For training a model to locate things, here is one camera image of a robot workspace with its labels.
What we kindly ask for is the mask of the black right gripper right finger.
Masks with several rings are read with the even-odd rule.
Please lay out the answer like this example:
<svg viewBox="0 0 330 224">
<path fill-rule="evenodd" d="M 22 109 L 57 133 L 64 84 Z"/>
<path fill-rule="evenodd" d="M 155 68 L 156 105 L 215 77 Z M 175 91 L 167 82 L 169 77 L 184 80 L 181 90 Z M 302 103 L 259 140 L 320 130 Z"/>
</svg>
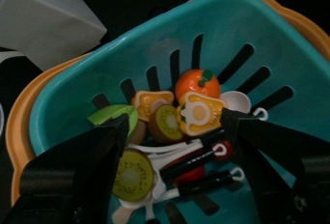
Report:
<svg viewBox="0 0 330 224">
<path fill-rule="evenodd" d="M 224 109 L 262 224 L 330 224 L 330 143 Z"/>
</svg>

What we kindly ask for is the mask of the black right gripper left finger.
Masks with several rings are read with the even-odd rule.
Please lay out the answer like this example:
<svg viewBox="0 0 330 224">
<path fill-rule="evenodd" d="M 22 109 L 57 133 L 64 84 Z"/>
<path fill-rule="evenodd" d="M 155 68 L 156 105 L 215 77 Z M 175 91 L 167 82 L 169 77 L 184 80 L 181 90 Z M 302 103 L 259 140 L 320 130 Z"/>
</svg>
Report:
<svg viewBox="0 0 330 224">
<path fill-rule="evenodd" d="M 128 116 L 38 154 L 20 174 L 18 199 L 1 224 L 107 224 Z"/>
</svg>

